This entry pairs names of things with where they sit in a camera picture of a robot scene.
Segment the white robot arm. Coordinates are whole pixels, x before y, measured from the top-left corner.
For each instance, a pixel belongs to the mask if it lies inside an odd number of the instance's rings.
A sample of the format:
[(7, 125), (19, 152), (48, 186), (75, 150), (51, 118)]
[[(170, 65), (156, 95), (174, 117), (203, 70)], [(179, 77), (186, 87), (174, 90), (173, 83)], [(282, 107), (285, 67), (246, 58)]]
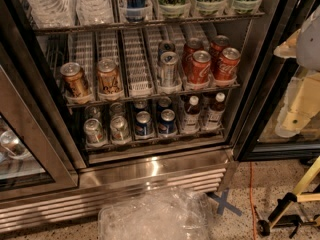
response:
[(304, 77), (292, 78), (277, 118), (275, 133), (290, 138), (320, 112), (320, 6), (273, 54), (284, 59), (295, 58), (307, 70)]

